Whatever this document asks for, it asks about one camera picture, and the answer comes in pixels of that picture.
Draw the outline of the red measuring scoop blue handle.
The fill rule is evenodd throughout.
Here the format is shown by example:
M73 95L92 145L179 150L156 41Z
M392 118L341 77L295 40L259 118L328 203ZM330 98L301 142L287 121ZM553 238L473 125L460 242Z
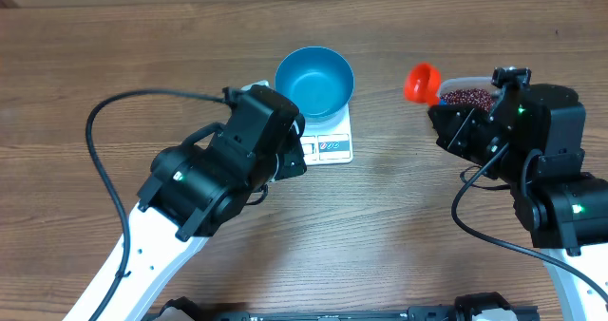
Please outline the red measuring scoop blue handle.
M439 104L441 83L441 72L435 66L419 63L408 73L403 88L404 97L412 103L429 106Z

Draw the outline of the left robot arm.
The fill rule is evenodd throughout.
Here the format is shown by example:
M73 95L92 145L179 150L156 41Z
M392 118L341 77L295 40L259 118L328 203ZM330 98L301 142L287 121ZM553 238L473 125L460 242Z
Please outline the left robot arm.
M305 120L298 107L266 85L225 87L216 99L231 110L226 123L210 123L179 145L162 150L126 211L96 152L92 128L107 105L159 94L133 90L98 103L85 124L92 162L113 201L122 235L68 320L141 320L177 271L226 221L268 194L271 181L303 175L300 139Z

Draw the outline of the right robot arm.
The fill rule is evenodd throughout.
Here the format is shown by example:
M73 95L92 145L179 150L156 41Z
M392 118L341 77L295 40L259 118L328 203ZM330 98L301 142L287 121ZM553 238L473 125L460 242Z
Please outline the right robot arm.
M452 202L455 223L485 242L541 260L566 320L607 317L607 182L582 169L586 110L569 87L531 84L530 69L443 82L427 102L440 147L477 172ZM456 211L479 177L501 179L532 248L465 225Z

